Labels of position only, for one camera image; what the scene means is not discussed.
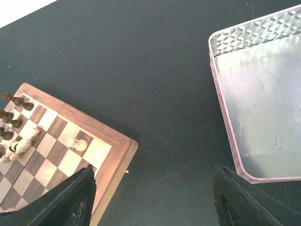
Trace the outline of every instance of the dark surface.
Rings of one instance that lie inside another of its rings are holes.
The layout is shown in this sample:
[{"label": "dark surface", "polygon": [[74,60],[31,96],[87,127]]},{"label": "dark surface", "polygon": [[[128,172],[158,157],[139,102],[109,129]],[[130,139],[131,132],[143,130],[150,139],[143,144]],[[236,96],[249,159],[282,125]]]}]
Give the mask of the dark surface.
[{"label": "dark surface", "polygon": [[[208,38],[300,3],[59,0],[0,29],[0,90],[28,82],[139,142],[100,225],[216,226],[214,166],[234,164]],[[301,211],[300,182],[258,187]]]}]

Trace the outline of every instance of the dark pawn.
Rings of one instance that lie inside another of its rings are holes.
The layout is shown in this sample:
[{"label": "dark pawn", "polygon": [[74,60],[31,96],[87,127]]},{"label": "dark pawn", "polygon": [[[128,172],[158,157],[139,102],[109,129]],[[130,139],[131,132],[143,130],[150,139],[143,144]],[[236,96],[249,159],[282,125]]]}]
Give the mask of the dark pawn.
[{"label": "dark pawn", "polygon": [[0,128],[0,137],[2,137],[4,140],[10,140],[12,139],[14,136],[14,133],[13,132],[4,132],[4,128]]},{"label": "dark pawn", "polygon": [[23,123],[21,119],[11,120],[10,118],[8,118],[6,116],[2,119],[2,121],[6,124],[12,124],[12,126],[15,128],[20,128]]},{"label": "dark pawn", "polygon": [[25,103],[24,102],[24,99],[23,98],[17,98],[15,101],[14,101],[15,105],[19,106],[19,107],[23,107],[25,110],[27,111],[31,111],[34,107],[34,104],[33,103]]},{"label": "dark pawn", "polygon": [[13,119],[14,113],[6,112],[4,110],[0,110],[0,119],[3,119],[5,116],[9,117],[10,119]]},{"label": "dark pawn", "polygon": [[5,93],[3,93],[3,95],[2,95],[2,99],[10,100],[10,101],[12,101],[12,102],[15,102],[15,100],[17,99],[17,97],[13,97],[13,95],[11,95],[10,93],[5,92]]}]

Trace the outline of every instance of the pile of white chess pieces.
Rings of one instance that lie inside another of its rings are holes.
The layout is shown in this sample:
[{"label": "pile of white chess pieces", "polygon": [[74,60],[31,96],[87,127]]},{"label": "pile of white chess pieces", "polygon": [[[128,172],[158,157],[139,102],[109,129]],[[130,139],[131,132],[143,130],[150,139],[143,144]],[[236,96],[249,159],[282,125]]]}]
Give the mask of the pile of white chess pieces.
[{"label": "pile of white chess pieces", "polygon": [[[40,133],[37,128],[31,128],[28,133],[20,141],[9,141],[9,148],[6,149],[5,155],[0,158],[1,163],[16,161],[26,152],[32,145],[32,140]],[[83,152],[87,148],[87,141],[70,138],[67,141],[69,147],[75,148],[77,151]]]}]

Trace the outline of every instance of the silver tray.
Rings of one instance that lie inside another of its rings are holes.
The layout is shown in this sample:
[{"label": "silver tray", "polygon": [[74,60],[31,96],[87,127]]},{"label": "silver tray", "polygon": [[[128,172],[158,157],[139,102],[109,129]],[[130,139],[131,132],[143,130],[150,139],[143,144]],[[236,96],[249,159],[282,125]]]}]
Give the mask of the silver tray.
[{"label": "silver tray", "polygon": [[301,5],[215,32],[209,54],[237,173],[301,180]]}]

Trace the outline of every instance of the tray rim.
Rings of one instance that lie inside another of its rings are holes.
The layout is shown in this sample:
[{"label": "tray rim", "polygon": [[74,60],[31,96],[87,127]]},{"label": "tray rim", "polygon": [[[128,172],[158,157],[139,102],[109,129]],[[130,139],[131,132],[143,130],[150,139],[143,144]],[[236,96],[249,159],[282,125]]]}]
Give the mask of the tray rim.
[{"label": "tray rim", "polygon": [[239,27],[239,26],[243,26],[243,25],[246,25],[246,24],[250,24],[250,23],[253,23],[253,22],[256,22],[258,20],[265,19],[265,18],[268,18],[268,17],[276,16],[280,13],[284,13],[284,12],[287,12],[289,10],[294,10],[295,8],[300,8],[300,7],[301,7],[301,4],[299,4],[297,6],[294,6],[294,7],[291,7],[291,8],[287,8],[287,9],[275,12],[275,13],[272,13],[272,14],[269,14],[269,15],[266,15],[266,16],[262,16],[262,17],[259,17],[259,18],[256,18],[256,19],[253,19],[253,20],[250,20],[250,21],[246,21],[246,22],[240,23],[240,24],[235,25],[235,26],[231,26],[231,27],[216,31],[212,35],[210,35],[210,37],[208,39],[210,67],[211,67],[211,71],[212,71],[212,74],[213,74],[213,79],[214,79],[214,84],[215,84],[218,100],[219,100],[219,103],[220,103],[220,106],[221,106],[222,116],[223,116],[223,119],[224,119],[226,131],[227,131],[227,135],[228,135],[228,140],[229,140],[230,147],[231,147],[231,152],[232,152],[236,172],[239,176],[241,176],[242,178],[244,178],[245,180],[247,180],[248,182],[250,182],[252,184],[269,183],[269,182],[283,182],[283,181],[296,181],[296,180],[301,180],[301,176],[275,177],[275,178],[257,178],[257,177],[254,177],[254,176],[250,175],[245,170],[245,168],[243,166],[243,163],[242,163],[242,160],[241,160],[239,150],[238,150],[238,145],[237,145],[237,142],[236,142],[235,133],[234,133],[234,130],[233,130],[233,127],[232,127],[229,111],[228,111],[228,108],[227,108],[227,105],[226,105],[226,100],[225,100],[225,97],[224,97],[224,94],[223,94],[223,91],[222,91],[222,86],[221,86],[221,83],[220,83],[220,80],[219,80],[219,74],[217,72],[216,62],[214,60],[214,58],[217,57],[218,55],[217,56],[214,55],[213,47],[211,45],[211,40],[214,36],[216,36],[217,34],[222,33],[223,31],[228,31],[230,29],[233,29],[233,28],[236,28],[236,27]]}]

